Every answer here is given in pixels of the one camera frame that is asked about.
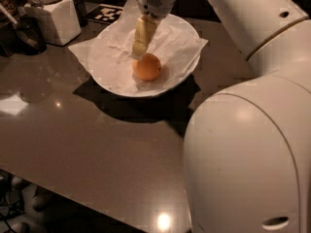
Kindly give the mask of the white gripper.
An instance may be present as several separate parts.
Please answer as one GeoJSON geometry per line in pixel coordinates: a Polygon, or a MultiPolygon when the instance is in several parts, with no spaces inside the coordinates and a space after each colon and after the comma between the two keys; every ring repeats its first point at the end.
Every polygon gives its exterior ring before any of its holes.
{"type": "Polygon", "coordinates": [[[176,0],[137,0],[142,15],[136,21],[134,40],[132,45],[132,57],[141,60],[147,52],[149,44],[156,30],[156,19],[167,17],[176,0]]]}

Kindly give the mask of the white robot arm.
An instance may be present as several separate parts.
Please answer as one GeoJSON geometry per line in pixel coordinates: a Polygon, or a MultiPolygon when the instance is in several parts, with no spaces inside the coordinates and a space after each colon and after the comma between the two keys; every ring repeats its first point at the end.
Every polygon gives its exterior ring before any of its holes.
{"type": "Polygon", "coordinates": [[[311,19],[292,0],[208,0],[255,78],[193,113],[191,233],[310,233],[311,19]]]}

